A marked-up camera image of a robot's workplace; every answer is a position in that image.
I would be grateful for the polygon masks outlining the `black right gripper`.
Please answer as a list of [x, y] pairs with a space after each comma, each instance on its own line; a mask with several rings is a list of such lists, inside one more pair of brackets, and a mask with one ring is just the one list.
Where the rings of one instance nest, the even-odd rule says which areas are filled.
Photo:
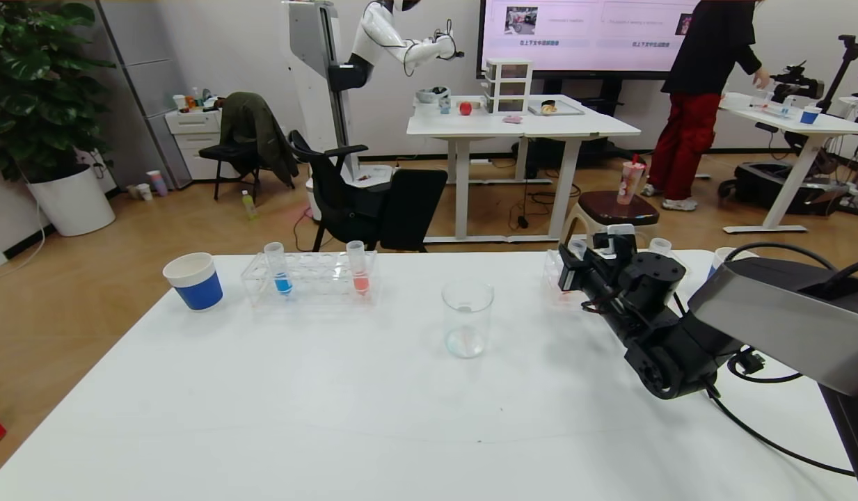
[[558, 251], [562, 263], [560, 291], [601, 294], [611, 290], [612, 260], [593, 260], [593, 250], [585, 242], [565, 242], [559, 244]]

